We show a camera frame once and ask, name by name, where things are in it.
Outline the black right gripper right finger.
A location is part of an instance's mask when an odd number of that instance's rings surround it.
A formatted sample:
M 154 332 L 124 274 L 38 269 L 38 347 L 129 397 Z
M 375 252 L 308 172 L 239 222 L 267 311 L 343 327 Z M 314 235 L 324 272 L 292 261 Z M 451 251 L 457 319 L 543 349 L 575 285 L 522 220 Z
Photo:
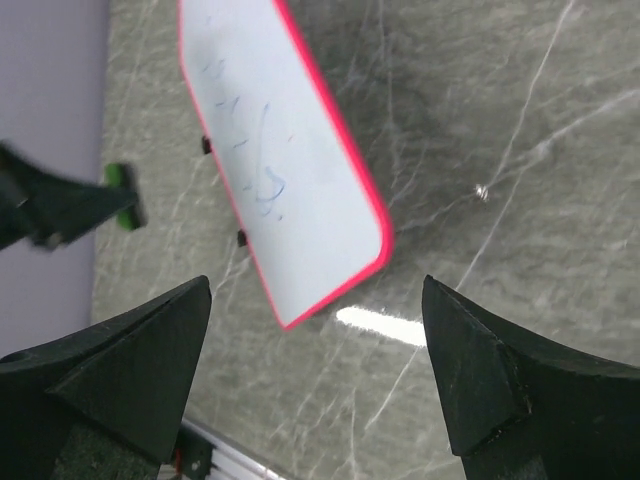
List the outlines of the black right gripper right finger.
M 638 368 L 549 340 L 431 276 L 422 315 L 467 478 L 638 478 Z

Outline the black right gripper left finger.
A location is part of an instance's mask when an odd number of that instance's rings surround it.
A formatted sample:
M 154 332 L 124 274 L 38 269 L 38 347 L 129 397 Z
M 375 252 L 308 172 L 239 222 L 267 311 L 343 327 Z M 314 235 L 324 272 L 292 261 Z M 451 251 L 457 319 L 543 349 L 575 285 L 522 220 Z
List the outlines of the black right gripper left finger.
M 1 359 L 4 479 L 154 479 L 170 461 L 207 331 L 197 276 Z

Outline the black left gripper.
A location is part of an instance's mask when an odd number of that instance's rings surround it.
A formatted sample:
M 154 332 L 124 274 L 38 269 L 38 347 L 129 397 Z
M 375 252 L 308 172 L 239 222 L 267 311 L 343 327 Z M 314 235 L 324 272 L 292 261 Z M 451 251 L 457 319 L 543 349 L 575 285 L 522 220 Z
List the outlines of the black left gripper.
M 15 174 L 16 155 L 1 143 L 1 249 L 21 239 L 43 248 L 68 245 L 111 218 L 125 202 L 103 184 L 44 172 L 29 175 L 26 194 Z

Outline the green whiteboard eraser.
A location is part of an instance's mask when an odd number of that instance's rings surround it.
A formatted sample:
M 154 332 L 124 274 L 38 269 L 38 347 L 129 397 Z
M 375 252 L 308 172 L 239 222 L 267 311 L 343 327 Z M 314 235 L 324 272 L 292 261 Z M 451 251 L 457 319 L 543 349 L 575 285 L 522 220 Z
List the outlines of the green whiteboard eraser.
M 135 166 L 128 162 L 112 162 L 104 167 L 104 174 L 107 186 L 115 190 L 125 202 L 116 214 L 118 225 L 129 232 L 145 227 L 147 215 Z

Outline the red framed whiteboard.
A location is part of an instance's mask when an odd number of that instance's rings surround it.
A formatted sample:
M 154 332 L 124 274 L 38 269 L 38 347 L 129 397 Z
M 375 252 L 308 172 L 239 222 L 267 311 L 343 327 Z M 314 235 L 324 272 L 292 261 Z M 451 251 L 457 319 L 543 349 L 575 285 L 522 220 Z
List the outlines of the red framed whiteboard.
M 181 1 L 177 18 L 205 137 L 291 329 L 389 262 L 389 211 L 285 2 Z

